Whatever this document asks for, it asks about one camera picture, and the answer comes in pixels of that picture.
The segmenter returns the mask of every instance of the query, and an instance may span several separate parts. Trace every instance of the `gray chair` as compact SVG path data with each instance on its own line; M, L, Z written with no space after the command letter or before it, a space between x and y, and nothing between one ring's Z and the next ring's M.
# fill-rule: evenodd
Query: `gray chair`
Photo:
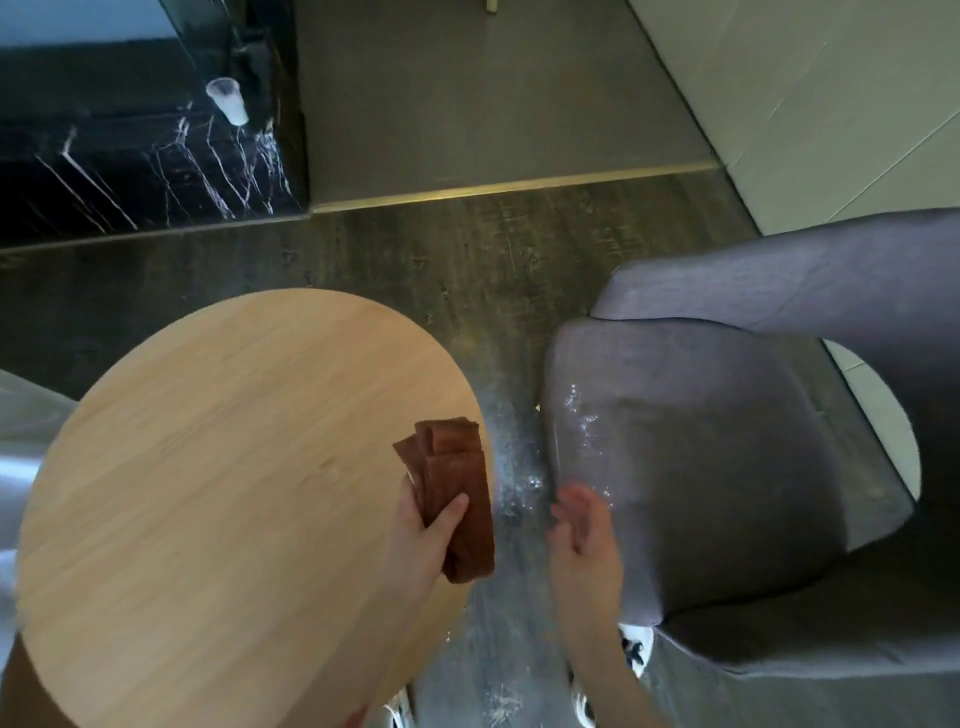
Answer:
M618 269L546 360L556 481L612 504L624 621L742 676L960 668L960 210L861 218ZM846 553L836 464L763 334L860 354L923 492Z

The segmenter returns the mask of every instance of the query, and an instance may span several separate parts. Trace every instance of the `wall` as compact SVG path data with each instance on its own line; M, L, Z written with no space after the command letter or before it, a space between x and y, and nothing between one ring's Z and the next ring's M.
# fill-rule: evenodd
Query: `wall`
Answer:
M631 3L764 233L960 205L960 3Z
M0 48L111 43L175 35L159 0L20 0L0 7Z

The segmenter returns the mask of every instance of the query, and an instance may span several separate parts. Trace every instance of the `beige wall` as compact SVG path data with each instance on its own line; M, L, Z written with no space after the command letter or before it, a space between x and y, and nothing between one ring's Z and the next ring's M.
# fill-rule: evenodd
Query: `beige wall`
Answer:
M956 0L631 0L764 233L960 205Z

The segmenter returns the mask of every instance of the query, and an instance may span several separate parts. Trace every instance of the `chair backrest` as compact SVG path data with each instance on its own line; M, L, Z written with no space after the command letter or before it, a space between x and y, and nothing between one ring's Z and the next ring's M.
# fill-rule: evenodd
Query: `chair backrest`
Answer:
M863 357L921 456L913 518L788 595L694 609L662 631L743 674L960 668L960 209L860 218L618 269L591 315L794 331Z

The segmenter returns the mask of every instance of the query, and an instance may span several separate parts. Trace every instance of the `left hand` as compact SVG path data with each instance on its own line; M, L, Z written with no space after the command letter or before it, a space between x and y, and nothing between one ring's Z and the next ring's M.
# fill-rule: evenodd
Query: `left hand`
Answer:
M381 592L398 608L414 612L426 602L443 568L450 537L468 505L469 496L461 493L425 528L414 499L413 482L409 475L403 476L380 574Z

